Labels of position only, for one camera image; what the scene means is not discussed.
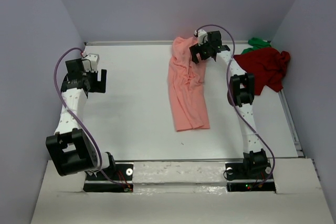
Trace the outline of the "pink t shirt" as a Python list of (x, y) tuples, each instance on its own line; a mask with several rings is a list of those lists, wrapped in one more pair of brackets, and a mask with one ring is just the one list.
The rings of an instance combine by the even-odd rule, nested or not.
[(191, 37), (177, 37), (172, 43), (167, 84), (177, 132), (210, 128), (204, 97), (206, 62), (192, 61), (190, 47), (195, 44)]

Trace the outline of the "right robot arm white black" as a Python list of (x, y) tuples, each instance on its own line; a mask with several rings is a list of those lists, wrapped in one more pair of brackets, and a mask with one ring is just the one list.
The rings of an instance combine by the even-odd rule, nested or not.
[(194, 36), (197, 43), (190, 47), (192, 61), (198, 64), (212, 58), (226, 70), (228, 102), (237, 114), (243, 138), (243, 161), (226, 164), (224, 177), (228, 181), (255, 179), (263, 182), (270, 178), (271, 164), (256, 131), (253, 114), (255, 76), (237, 63), (234, 52), (223, 45), (220, 31), (198, 29)]

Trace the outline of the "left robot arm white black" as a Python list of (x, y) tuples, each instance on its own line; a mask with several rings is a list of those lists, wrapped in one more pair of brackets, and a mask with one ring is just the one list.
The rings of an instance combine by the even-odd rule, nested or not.
[(61, 109), (58, 126), (46, 138), (46, 147), (59, 175), (97, 171), (115, 173), (117, 168), (109, 152), (98, 152), (81, 126), (90, 93), (105, 93), (107, 70), (98, 70), (99, 55), (66, 61), (67, 74), (60, 86)]

